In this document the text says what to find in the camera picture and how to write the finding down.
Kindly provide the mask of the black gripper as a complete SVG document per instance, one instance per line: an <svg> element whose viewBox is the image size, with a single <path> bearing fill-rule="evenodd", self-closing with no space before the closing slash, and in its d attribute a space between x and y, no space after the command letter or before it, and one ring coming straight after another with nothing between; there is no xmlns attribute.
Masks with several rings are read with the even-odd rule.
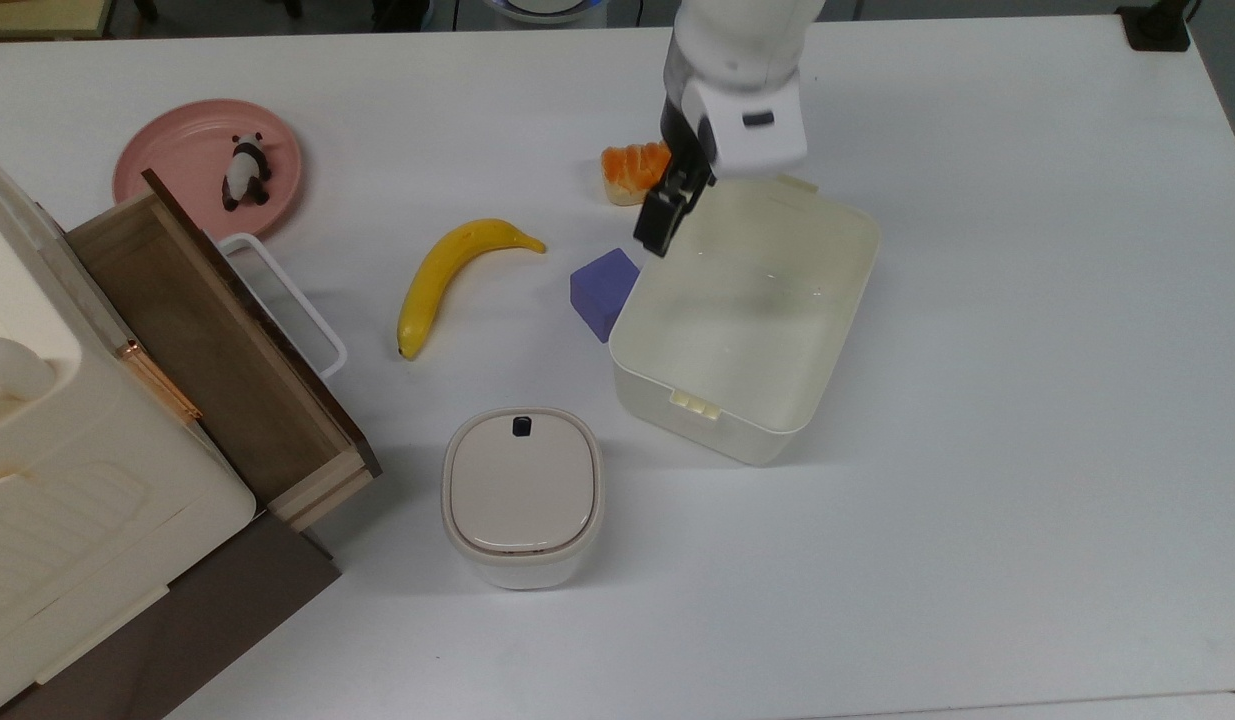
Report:
<svg viewBox="0 0 1235 720"><path fill-rule="evenodd" d="M664 258L682 220L695 209L701 191L713 186L714 174L694 128L669 98L661 112L661 133L669 161L659 182L646 191L634 238Z"/></svg>

